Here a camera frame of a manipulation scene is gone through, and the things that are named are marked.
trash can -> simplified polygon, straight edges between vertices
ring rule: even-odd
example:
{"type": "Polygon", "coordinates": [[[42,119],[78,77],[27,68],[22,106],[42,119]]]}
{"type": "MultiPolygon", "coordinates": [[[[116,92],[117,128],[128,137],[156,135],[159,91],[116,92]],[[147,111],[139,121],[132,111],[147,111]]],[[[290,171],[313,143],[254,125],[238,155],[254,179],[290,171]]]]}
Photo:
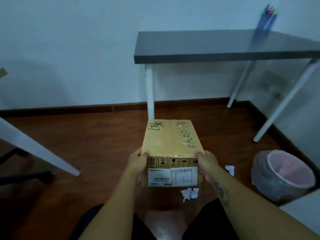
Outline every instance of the trash can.
{"type": "Polygon", "coordinates": [[[275,202],[296,199],[316,184],[310,167],[281,150],[258,153],[254,157],[251,180],[262,194],[275,202]]]}

hand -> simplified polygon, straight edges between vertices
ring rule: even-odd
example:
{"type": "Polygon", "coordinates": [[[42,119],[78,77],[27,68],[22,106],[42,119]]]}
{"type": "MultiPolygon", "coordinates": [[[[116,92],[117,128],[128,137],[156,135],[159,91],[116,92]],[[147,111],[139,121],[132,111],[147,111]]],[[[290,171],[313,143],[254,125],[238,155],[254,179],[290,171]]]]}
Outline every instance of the hand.
{"type": "Polygon", "coordinates": [[[194,152],[195,156],[198,159],[200,170],[203,172],[206,181],[210,181],[210,175],[214,167],[219,167],[218,160],[214,154],[209,151],[204,151],[203,155],[200,151],[196,150],[194,152]]]}
{"type": "Polygon", "coordinates": [[[140,175],[144,170],[144,168],[146,167],[148,156],[150,154],[149,151],[146,151],[142,155],[140,155],[140,153],[141,153],[141,148],[139,148],[129,156],[129,160],[127,163],[127,170],[129,170],[130,172],[136,173],[137,175],[140,175]]]}

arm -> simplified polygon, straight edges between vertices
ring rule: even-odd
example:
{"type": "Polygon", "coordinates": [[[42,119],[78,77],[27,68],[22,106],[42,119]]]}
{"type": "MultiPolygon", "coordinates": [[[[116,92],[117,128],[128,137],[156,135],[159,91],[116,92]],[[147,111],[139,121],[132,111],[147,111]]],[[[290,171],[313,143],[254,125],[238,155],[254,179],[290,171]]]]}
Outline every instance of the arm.
{"type": "Polygon", "coordinates": [[[216,157],[195,151],[204,176],[216,189],[238,238],[320,239],[308,227],[254,193],[218,165],[216,157]]]}
{"type": "Polygon", "coordinates": [[[109,200],[82,233],[80,240],[130,240],[134,218],[134,190],[149,152],[140,156],[141,148],[132,153],[125,172],[109,200]]]}

white table leg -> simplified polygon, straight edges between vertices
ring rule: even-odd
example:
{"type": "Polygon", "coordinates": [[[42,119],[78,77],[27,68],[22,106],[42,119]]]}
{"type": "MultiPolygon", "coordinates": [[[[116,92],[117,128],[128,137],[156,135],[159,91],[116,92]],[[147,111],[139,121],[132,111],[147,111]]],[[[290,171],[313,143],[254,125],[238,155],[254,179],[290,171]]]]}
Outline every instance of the white table leg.
{"type": "Polygon", "coordinates": [[[304,85],[304,83],[309,79],[309,77],[313,74],[315,69],[318,67],[319,63],[316,59],[312,59],[307,65],[306,69],[302,73],[302,75],[296,80],[294,86],[287,94],[287,96],[282,100],[282,102],[278,105],[273,114],[269,117],[269,119],[264,123],[259,132],[254,137],[253,141],[258,142],[261,137],[266,133],[269,127],[273,124],[278,115],[282,112],[282,110],[286,107],[286,105],[290,102],[290,100],[294,97],[294,95],[299,91],[299,89],[304,85]]]}
{"type": "Polygon", "coordinates": [[[0,138],[58,168],[72,173],[75,176],[79,176],[80,174],[77,169],[63,161],[60,157],[50,152],[48,149],[40,145],[32,138],[28,137],[26,134],[2,118],[0,118],[0,138]]]}
{"type": "Polygon", "coordinates": [[[149,120],[152,120],[155,118],[152,64],[145,64],[145,71],[146,71],[146,102],[148,106],[148,118],[149,120]]]}
{"type": "Polygon", "coordinates": [[[231,108],[231,105],[234,101],[234,99],[236,98],[237,96],[237,93],[238,93],[238,90],[239,88],[241,87],[242,83],[246,83],[250,74],[248,74],[248,72],[252,71],[254,65],[256,64],[256,61],[248,61],[246,66],[245,66],[245,69],[244,71],[242,72],[239,80],[238,80],[238,83],[237,85],[235,86],[233,92],[232,92],[232,95],[230,97],[230,100],[228,102],[228,105],[226,106],[227,108],[231,108]]]}

left hand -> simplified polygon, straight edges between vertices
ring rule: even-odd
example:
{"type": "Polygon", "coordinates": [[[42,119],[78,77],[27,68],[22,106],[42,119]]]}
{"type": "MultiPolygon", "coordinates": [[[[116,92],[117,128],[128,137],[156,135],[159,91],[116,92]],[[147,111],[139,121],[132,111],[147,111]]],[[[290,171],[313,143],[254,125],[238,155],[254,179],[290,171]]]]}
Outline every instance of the left hand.
{"type": "Polygon", "coordinates": [[[127,170],[130,170],[133,173],[137,173],[137,175],[140,175],[145,169],[150,152],[146,151],[142,155],[140,154],[141,148],[139,148],[129,156],[129,160],[127,163],[127,170]]]}

